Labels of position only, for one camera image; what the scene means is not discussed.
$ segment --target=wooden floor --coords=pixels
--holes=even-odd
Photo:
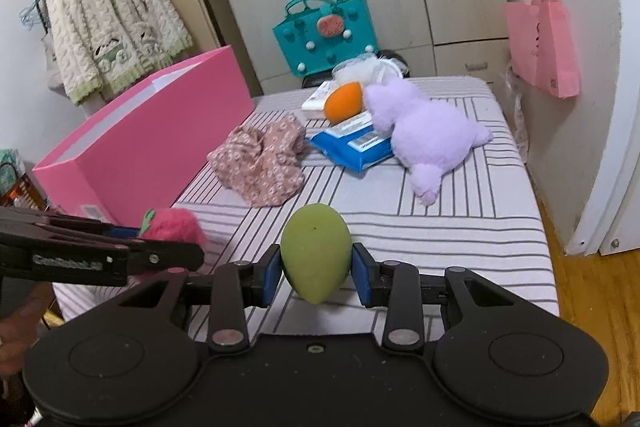
[[[617,427],[640,411],[640,250],[567,257],[542,214],[562,318],[596,338],[609,358],[609,381],[592,417]]]

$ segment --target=cabinet handle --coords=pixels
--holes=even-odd
[[[465,70],[467,70],[469,73],[471,71],[483,71],[488,69],[489,69],[488,62],[482,62],[481,64],[465,64]]]

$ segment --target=blue wet wipes package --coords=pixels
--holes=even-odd
[[[369,111],[324,129],[309,142],[334,163],[356,172],[394,155],[391,138],[381,138],[373,130]]]

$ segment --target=purple plush toy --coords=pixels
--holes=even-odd
[[[367,87],[364,103],[377,133],[388,136],[393,129],[391,146],[426,206],[435,202],[444,174],[493,138],[481,123],[447,102],[428,100],[415,84],[400,78]]]

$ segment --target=knit sweater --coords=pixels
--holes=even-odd
[[[169,0],[46,0],[65,91],[105,100],[168,67],[193,40]]]

